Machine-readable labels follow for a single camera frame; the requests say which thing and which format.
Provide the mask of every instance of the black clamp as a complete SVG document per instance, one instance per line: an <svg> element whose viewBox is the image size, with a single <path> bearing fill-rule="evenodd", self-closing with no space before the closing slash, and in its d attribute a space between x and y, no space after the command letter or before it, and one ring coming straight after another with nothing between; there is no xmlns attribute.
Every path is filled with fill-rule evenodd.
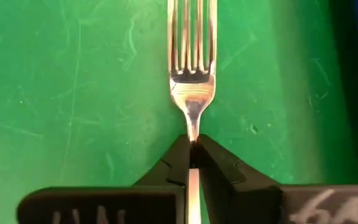
<svg viewBox="0 0 358 224"><path fill-rule="evenodd" d="M180 136L129 188L43 189L17 209L19 224L185 224L189 168L199 168L212 224L358 223L358 185L280 185L208 136Z"/></svg>

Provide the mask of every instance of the green cutting mat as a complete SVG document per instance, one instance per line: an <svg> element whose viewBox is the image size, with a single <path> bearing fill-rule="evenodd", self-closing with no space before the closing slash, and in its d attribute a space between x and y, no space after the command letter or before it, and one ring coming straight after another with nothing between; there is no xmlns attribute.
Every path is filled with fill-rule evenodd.
<svg viewBox="0 0 358 224"><path fill-rule="evenodd" d="M219 0L201 132L283 183L358 182L352 0ZM0 0L0 223L48 186L123 186L185 123L167 0Z"/></svg>

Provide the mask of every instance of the fork tine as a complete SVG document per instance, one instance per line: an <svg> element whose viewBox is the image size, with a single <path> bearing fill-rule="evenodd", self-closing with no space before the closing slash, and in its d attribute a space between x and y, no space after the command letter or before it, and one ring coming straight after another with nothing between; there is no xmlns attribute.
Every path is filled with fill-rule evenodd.
<svg viewBox="0 0 358 224"><path fill-rule="evenodd" d="M215 74L216 71L216 46L218 28L218 5L216 0L209 0L209 26L208 26L208 45L209 45L209 71Z"/></svg>
<svg viewBox="0 0 358 224"><path fill-rule="evenodd" d="M196 69L204 70L204 50L203 50L203 32L204 32L204 15L203 0L197 0L197 18L196 18L196 36L194 51L194 66Z"/></svg>
<svg viewBox="0 0 358 224"><path fill-rule="evenodd" d="M185 16L183 19L182 43L181 43L181 68L191 70L191 47L190 47L190 0L185 0Z"/></svg>
<svg viewBox="0 0 358 224"><path fill-rule="evenodd" d="M178 1L168 0L168 71L178 70Z"/></svg>

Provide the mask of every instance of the metal fork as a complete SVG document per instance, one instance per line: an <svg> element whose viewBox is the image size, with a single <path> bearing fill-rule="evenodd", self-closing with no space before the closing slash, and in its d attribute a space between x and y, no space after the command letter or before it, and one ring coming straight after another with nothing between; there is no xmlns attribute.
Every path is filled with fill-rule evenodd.
<svg viewBox="0 0 358 224"><path fill-rule="evenodd" d="M200 117L215 96L217 0L208 1L208 59L203 55L203 0L197 0L193 64L191 61L190 0L184 0L181 32L181 59L178 64L178 0L168 0L168 70L170 94L186 117L188 137L195 142L200 133Z"/></svg>

